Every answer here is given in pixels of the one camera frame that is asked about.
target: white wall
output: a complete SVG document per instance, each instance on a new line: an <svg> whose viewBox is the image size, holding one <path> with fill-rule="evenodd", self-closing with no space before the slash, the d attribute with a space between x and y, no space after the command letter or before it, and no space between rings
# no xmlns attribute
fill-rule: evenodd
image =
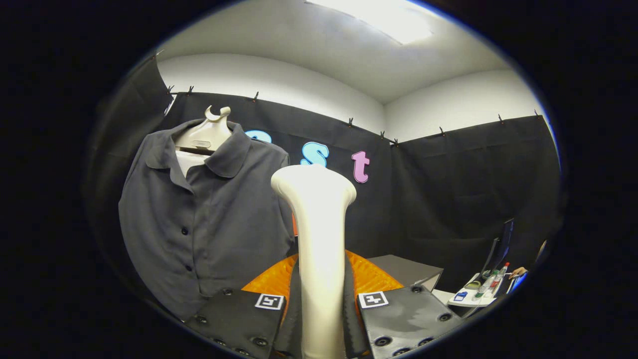
<svg viewBox="0 0 638 359"><path fill-rule="evenodd" d="M342 82L305 68L235 54L198 54L158 62L172 92L223 93L283 103L353 123L379 133L385 130L383 105Z"/></svg>
<svg viewBox="0 0 638 359"><path fill-rule="evenodd" d="M502 119L543 115L531 89L513 70L455 77L402 96L385 106L386 137L399 142Z"/></svg>

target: ceiling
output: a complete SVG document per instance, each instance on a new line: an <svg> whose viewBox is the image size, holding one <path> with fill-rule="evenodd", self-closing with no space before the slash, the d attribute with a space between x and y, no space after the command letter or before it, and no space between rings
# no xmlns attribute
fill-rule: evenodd
<svg viewBox="0 0 638 359"><path fill-rule="evenodd" d="M207 16L159 46L158 61L242 54L301 66L381 104L469 73L510 68L461 26L424 15L432 35L400 45L375 28L303 0L246 0Z"/></svg>

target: computer monitor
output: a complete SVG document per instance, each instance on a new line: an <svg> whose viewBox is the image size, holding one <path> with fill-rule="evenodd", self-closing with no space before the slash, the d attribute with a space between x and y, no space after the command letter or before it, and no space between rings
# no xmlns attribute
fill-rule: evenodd
<svg viewBox="0 0 638 359"><path fill-rule="evenodd" d="M487 257L485 265L481 270L481 275L489 270L491 273L493 270L501 269L505 263L502 263L507 252L510 248L510 242L512 239L512 232L514 231L514 218L508 219L503 223L503 229L499 237L494 239L492 249Z"/></svg>

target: pink letter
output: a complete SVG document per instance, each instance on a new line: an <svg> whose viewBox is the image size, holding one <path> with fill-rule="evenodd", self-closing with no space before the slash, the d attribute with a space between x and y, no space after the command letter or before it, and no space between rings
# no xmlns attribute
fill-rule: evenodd
<svg viewBox="0 0 638 359"><path fill-rule="evenodd" d="M367 174L364 173L364 168L370 164L370 159L366 158L366 153L363 151L352 155L352 159L355 161L355 180L359 183L367 182Z"/></svg>

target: hanger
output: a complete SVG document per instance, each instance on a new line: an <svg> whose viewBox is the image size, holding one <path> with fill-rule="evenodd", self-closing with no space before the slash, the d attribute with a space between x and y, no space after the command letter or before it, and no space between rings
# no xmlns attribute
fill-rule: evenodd
<svg viewBox="0 0 638 359"><path fill-rule="evenodd" d="M187 129L176 138L175 147L177 151L210 155L232 135L226 124L226 118L230 114L230 107L222 107L219 110L219 116L211 113L211 107L208 106L206 111L204 111L204 116L206 117L204 122Z"/></svg>

